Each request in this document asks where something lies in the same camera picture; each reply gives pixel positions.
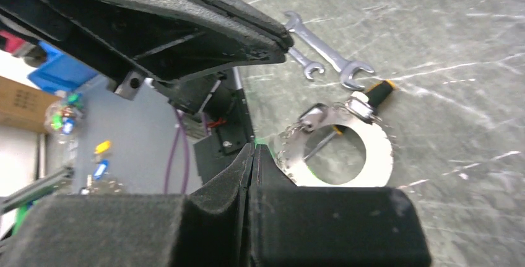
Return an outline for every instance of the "wrench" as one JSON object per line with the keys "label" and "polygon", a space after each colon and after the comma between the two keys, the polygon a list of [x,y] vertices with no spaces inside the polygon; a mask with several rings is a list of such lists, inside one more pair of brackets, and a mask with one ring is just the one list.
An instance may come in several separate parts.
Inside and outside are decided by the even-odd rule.
{"label": "wrench", "polygon": [[314,71],[318,71],[320,74],[324,73],[323,64],[318,63],[316,61],[311,61],[304,54],[302,54],[301,51],[297,50],[297,48],[291,47],[288,50],[288,53],[295,59],[296,62],[303,66],[305,77],[308,80],[313,81],[313,77],[311,76],[311,74]]}
{"label": "wrench", "polygon": [[339,81],[344,87],[351,90],[365,89],[364,86],[357,84],[354,80],[354,75],[359,70],[374,74],[375,70],[370,65],[361,61],[349,61],[343,58],[336,50],[308,30],[299,14],[294,11],[286,11],[284,15],[289,18],[289,21],[284,25],[285,28],[297,34],[301,40],[315,49],[326,61],[334,66],[334,69],[339,73]]}

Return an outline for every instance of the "blue bin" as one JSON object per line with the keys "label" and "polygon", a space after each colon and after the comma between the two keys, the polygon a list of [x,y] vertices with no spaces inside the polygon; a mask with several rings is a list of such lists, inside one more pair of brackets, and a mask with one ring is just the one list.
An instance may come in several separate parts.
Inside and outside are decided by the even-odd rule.
{"label": "blue bin", "polygon": [[97,75],[97,72],[78,60],[65,55],[47,43],[39,45],[48,57],[38,69],[27,76],[41,90],[54,94],[57,90],[72,92]]}

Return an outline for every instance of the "brown box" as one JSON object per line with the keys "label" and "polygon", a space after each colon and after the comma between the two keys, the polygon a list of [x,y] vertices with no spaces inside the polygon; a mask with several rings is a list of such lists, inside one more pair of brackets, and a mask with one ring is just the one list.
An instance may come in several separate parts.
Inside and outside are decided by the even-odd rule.
{"label": "brown box", "polygon": [[44,128],[46,109],[59,97],[0,77],[0,125],[37,133]]}

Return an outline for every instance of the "tabletop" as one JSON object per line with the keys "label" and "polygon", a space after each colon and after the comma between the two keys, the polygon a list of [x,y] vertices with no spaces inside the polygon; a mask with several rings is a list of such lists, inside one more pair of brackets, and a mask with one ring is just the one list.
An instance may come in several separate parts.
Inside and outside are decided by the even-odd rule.
{"label": "tabletop", "polygon": [[[415,204],[434,266],[525,261],[525,0],[244,1],[282,23],[284,11],[298,12],[343,56],[376,69],[361,84],[395,82],[380,113],[394,150],[388,185]],[[240,70],[260,140],[351,94],[295,40],[325,64],[313,82],[291,60]],[[359,140],[347,139],[311,159],[320,179],[344,183],[362,167]]]}

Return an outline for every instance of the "white surface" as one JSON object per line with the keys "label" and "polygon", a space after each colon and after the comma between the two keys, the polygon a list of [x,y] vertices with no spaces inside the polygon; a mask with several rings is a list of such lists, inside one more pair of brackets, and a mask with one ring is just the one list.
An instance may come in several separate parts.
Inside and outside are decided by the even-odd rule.
{"label": "white surface", "polygon": [[35,68],[26,65],[22,59],[0,51],[0,76],[37,89],[38,87],[27,79],[27,75],[34,70]]}
{"label": "white surface", "polygon": [[[0,126],[0,196],[7,196],[33,181],[37,134]],[[15,211],[2,216],[0,237],[11,227]]]}

